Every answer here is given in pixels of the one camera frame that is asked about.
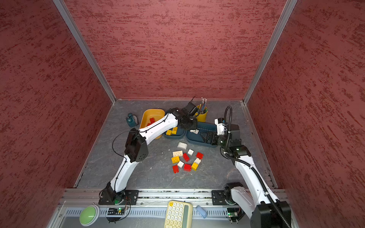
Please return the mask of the white long lego bottom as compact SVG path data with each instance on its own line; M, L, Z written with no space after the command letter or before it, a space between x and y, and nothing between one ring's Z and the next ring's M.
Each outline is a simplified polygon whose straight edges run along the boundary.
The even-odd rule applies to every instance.
M196 130L190 130L190 132L197 135L199 133L199 130L198 129L196 129Z

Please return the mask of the white long lego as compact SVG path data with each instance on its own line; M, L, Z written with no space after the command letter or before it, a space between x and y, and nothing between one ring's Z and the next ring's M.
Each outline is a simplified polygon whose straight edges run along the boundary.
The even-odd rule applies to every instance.
M196 129L196 130L190 130L190 132L197 135L199 133L199 130L198 129Z
M183 151L174 151L173 152L173 157L182 157L183 156Z

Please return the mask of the teal bin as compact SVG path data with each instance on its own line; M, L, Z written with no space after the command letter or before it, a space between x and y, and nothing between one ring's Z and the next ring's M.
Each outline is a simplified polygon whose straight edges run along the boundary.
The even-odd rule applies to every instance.
M203 131L214 131L214 132L217 132L216 125L211 124L211 123L198 122L197 129L198 130L203 130ZM187 131L186 134L185 134L185 136L186 136L187 141L189 143L192 143L192 144L196 144L196 145L200 145L200 146L205 146L205 147L211 147L211 148L215 148L215 147L218 146L218 145L208 145L208 144L205 144L203 142L202 136L200 136L199 133L196 135L194 133L191 133L190 131L189 132Z
M182 139L185 136L186 130L180 127L174 127L163 133L167 139Z

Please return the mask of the yellow rectangular bin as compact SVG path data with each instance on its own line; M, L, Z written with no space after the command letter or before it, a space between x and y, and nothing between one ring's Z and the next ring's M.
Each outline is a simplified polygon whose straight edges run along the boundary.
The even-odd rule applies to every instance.
M147 127L147 124L150 123L150 118L154 118L155 121L159 121L160 119L164 118L165 111L163 109L147 109L142 117L140 123L140 129Z

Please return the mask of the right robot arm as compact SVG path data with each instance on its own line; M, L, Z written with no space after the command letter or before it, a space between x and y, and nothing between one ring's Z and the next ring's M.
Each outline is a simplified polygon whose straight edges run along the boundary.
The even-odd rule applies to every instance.
M252 228L290 228L289 204L274 194L256 169L251 152L242 144L239 127L220 123L216 131L200 132L200 135L205 143L219 146L221 155L232 161L246 183L246 187L239 182L224 187L226 203L239 206L237 211L227 210L229 220L237 222L247 216Z

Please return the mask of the yellow pen cup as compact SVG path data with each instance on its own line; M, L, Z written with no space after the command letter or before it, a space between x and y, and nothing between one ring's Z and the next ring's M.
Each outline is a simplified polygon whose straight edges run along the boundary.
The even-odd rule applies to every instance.
M205 123L208 114L208 108L205 105L203 105L202 107L201 105L198 105L197 108L198 112L194 116L197 118L198 122Z

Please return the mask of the small white lego upper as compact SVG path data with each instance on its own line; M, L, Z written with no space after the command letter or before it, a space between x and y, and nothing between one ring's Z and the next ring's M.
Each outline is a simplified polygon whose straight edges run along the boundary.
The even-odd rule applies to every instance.
M189 151L187 152L189 155L193 155L194 151L189 149Z

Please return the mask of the small white lego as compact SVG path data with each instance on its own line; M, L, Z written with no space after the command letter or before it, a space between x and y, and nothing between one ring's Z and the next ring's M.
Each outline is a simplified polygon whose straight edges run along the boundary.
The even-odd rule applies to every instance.
M189 149L189 151L187 152L189 155L193 155L194 151Z
M183 168L184 163L183 163L182 161L180 161L180 162L177 164L177 166L178 166L178 167L180 167L180 168Z

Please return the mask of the white lego right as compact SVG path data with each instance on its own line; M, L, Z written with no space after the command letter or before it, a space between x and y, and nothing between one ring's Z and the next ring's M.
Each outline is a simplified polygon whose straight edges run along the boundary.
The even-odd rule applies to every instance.
M196 158L194 161L194 163L196 163L196 164L200 164L200 162L201 162L201 159L199 159L199 158Z

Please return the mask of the small white lego centre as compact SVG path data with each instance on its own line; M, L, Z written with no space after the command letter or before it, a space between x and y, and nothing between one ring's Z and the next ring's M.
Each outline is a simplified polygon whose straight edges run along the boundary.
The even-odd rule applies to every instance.
M183 168L184 163L183 163L182 161L180 161L180 162L177 164L177 166L178 166L178 167L180 167L180 168Z

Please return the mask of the right circuit board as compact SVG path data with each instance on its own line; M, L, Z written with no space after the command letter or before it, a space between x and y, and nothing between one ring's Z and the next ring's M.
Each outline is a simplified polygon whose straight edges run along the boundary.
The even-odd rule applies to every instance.
M227 208L227 217L240 216L241 208Z

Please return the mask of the circuit board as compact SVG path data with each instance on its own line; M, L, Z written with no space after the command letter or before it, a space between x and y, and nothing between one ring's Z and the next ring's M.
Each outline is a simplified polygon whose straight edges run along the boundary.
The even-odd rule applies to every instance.
M109 208L107 211L107 215L109 216L122 216L124 213L125 210L122 208Z
M227 208L227 217L240 216L241 208Z

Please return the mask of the blue eraser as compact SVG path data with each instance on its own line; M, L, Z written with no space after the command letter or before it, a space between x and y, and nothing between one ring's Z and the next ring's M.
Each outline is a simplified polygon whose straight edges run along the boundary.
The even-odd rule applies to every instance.
M199 213L199 215L202 217L202 218L207 218L207 211L205 209L203 209L201 206L197 206L196 207L196 210L197 212Z

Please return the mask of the yellow green calculator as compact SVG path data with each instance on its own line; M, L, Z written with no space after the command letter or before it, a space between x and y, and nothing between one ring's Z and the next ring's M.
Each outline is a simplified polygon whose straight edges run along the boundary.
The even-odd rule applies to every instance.
M168 202L164 228L191 228L193 206L191 203L171 200Z

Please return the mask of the green round button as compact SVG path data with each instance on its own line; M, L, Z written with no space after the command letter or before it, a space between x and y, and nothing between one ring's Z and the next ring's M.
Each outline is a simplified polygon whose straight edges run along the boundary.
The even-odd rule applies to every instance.
M100 208L97 205L86 207L80 214L79 222L83 227L93 225L100 217Z

